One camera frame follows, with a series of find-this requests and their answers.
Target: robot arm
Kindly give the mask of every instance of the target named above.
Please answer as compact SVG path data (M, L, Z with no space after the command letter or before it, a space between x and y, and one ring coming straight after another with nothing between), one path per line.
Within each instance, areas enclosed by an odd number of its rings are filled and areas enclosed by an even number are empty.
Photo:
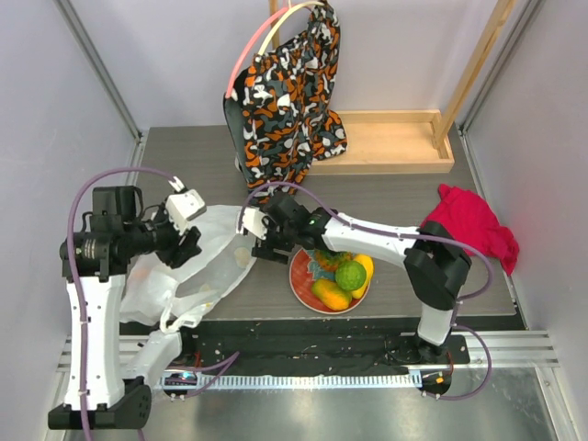
M140 201L138 213L136 198ZM60 249L62 272L72 306L72 374L64 403L49 414L51 429L80 429L79 390L88 391L86 403L94 429L138 429L145 426L151 391L165 369L182 351L179 333L150 334L145 346L125 367L119 361L119 310L130 260L156 253L166 265L177 268L200 253L200 232L194 219L206 210L195 190L177 192L143 220L141 191L137 187L97 187L93 191L90 230L74 234L75 261L87 310L86 384L78 373L82 335L79 300L70 271L65 243Z
M94 429L139 429L149 418L151 390L169 364L180 356L178 333L151 333L145 347L126 367L119 363L119 308L132 257L157 253L176 268L200 252L200 233L194 219L206 206L195 190L176 193L162 203L151 220L137 214L137 187L99 187L93 193L90 231L74 235L75 261L82 279L88 310L86 366L87 408ZM404 267L416 296L423 303L415 347L424 360L440 355L451 325L459 289L471 262L455 247L419 239L419 234L450 238L439 224L422 228L393 227L356 220L343 213L332 217L324 209L308 212L285 193L274 195L260 209L248 208L240 233L257 237L252 254L288 262L296 245L306 249L368 254ZM411 238L399 238L399 235ZM72 304L72 374L64 403L49 414L51 429L80 429L80 379L82 336L78 297L65 245L60 251L63 275Z
M469 257L454 246L418 239L420 234L451 238L435 222L427 222L422 228L393 227L343 213L337 216L340 219L324 209L310 213L292 196L280 192L261 210L246 209L242 232L251 232L258 238L255 256L282 263L288 257L277 250L289 252L297 244L305 249L368 254L403 267L422 302L416 333L418 350L424 359L440 355L451 329L459 290L471 266ZM392 234L384 236L382 232ZM402 239L403 235L415 239Z

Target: wooden shelf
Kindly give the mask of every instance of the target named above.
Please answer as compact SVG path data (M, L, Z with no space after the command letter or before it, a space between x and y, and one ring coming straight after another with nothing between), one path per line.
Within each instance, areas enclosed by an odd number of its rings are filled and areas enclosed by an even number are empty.
M447 173L454 159L449 140L435 141L439 110L338 112L347 152L312 164L311 175Z

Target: gray table surface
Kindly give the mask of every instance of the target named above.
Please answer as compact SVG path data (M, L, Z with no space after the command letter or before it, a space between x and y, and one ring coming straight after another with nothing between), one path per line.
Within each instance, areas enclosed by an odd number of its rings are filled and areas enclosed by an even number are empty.
M351 175L308 176L304 186L335 209L365 221L396 226L418 225L439 202L437 187L475 190L468 162L457 133L451 133L456 164L449 174L440 175ZM151 129L142 165L176 174L198 190L208 205L241 205L247 195L243 176L234 167L234 148L224 126ZM160 202L170 186L161 178L141 175L147 204ZM297 199L313 209L308 198ZM471 292L486 279L483 264L474 264L462 292ZM461 308L464 315L511 315L515 307L502 269L494 262L496 278L484 295ZM371 288L354 310L337 317L417 317L421 304L406 273L398 267L376 262ZM258 260L239 287L207 315L206 320L252 320L324 318L304 307L294 297L288 282L288 267Z

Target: metal floor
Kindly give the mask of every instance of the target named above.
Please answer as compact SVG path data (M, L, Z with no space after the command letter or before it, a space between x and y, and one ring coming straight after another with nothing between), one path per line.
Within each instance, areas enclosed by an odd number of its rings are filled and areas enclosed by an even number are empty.
M483 375L456 371L451 394L474 389ZM456 402L415 389L209 391L155 404L144 433L148 441L557 439L533 368L495 369L485 390ZM94 439L136 441L137 433L96 431Z

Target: orange and black patterned fabric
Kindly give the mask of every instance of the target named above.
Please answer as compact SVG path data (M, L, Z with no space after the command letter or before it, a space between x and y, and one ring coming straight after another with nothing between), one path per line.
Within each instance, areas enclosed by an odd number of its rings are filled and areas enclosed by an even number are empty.
M255 55L236 78L223 106L250 191L268 181L300 183L313 158L345 152L345 129L328 108L340 38L337 16L325 2L314 7L306 30ZM260 193L255 202L265 203L272 191Z

